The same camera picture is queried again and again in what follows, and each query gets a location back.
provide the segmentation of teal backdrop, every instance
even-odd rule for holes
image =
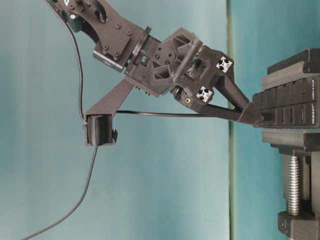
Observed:
[[[110,3],[160,40],[183,26],[227,51],[225,0]],[[42,0],[3,1],[0,29],[0,239],[18,240],[78,201],[93,149],[84,146],[76,58],[59,20]],[[87,110],[124,76],[93,58],[87,36],[76,38]],[[227,106],[218,94],[215,103]],[[170,94],[135,90],[122,109],[188,113]],[[227,121],[119,115],[116,128],[118,143],[98,150],[83,204],[37,239],[229,239]]]
[[[318,0],[229,0],[229,53],[235,81],[247,96],[260,92],[267,67],[306,48],[320,48]],[[282,157],[262,143],[262,131],[231,125],[232,239],[284,240]]]

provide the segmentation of black cable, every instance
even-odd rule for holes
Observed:
[[[91,180],[91,175],[92,175],[92,171],[94,169],[94,165],[95,165],[95,161],[96,161],[96,155],[97,155],[97,151],[98,151],[98,146],[96,146],[94,148],[94,152],[93,152],[93,156],[92,156],[92,161],[91,161],[91,165],[90,165],[90,169],[89,169],[89,174],[88,174],[88,177],[87,177],[87,180],[86,180],[86,183],[85,183],[85,187],[84,187],[84,190],[83,190],[83,193],[82,193],[82,196],[80,198],[80,200],[77,202],[77,204],[64,216],[62,217],[61,219],[59,219],[58,221],[56,221],[55,223],[51,224],[50,226],[47,226],[45,227],[44,229],[40,230],[40,231],[37,231],[25,238],[23,238],[22,240],[28,240],[28,239],[31,239],[39,234],[42,234],[44,233],[45,231],[48,231],[49,229],[52,229],[53,227],[57,226],[58,224],[60,224],[61,222],[63,222],[66,218],[68,218],[78,207],[79,205],[83,202],[85,196],[86,196],[86,193],[87,193],[87,190],[88,190],[88,187],[89,187],[89,184],[90,184],[90,180]]]
[[[210,118],[210,116],[202,114],[187,114],[187,113],[159,113],[159,112],[143,112],[143,111],[128,111],[120,110],[118,114],[132,114],[148,117],[170,117],[170,118]]]
[[[87,122],[85,121],[84,113],[83,113],[83,107],[82,107],[82,95],[83,95],[83,86],[84,86],[84,74],[83,74],[83,69],[82,69],[80,52],[79,52],[79,48],[78,48],[78,44],[77,44],[75,35],[73,34],[73,32],[72,32],[72,30],[70,29],[69,25],[68,25],[68,24],[65,22],[65,20],[63,19],[63,17],[59,15],[59,13],[58,13],[57,10],[55,9],[55,7],[52,6],[52,4],[49,2],[49,0],[44,0],[44,2],[51,8],[51,10],[54,12],[54,14],[58,17],[58,19],[60,19],[60,21],[62,22],[62,24],[63,24],[63,25],[65,26],[65,28],[67,29],[67,31],[68,31],[71,39],[72,39],[72,43],[73,43],[73,47],[74,47],[74,51],[75,51],[75,55],[76,55],[76,61],[77,61],[78,69],[79,69],[78,109],[79,109],[80,118],[81,118],[81,120],[84,122],[84,124],[86,125]]]

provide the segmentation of blue wall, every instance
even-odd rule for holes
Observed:
[[[306,48],[320,48],[318,0],[229,0],[229,47],[235,81],[247,96],[261,91],[267,67]],[[232,236],[282,240],[277,214],[286,209],[282,158],[262,131],[232,124]]]
[[[163,40],[181,26],[227,50],[224,0],[111,0]],[[42,1],[0,8],[0,239],[20,239],[64,215],[79,199],[93,149],[77,111],[78,70],[70,37]],[[84,109],[123,75],[92,57],[76,35]],[[226,106],[221,96],[215,103]],[[168,94],[133,91],[123,109],[184,112]],[[80,208],[46,240],[229,239],[228,122],[123,116],[114,147],[100,148]]]

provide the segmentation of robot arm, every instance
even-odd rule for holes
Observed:
[[[120,16],[106,0],[51,0],[75,31],[85,32],[95,43],[93,56],[122,72],[125,78],[85,113],[88,146],[116,143],[112,120],[133,87],[158,97],[173,94],[185,107],[207,117],[259,126],[264,117],[237,87],[234,61],[210,49],[193,33],[178,29],[160,42]],[[214,88],[234,109],[210,104]]]

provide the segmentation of threaded metal rod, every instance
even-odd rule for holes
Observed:
[[[297,156],[288,159],[288,214],[299,216],[300,214],[300,161]]]

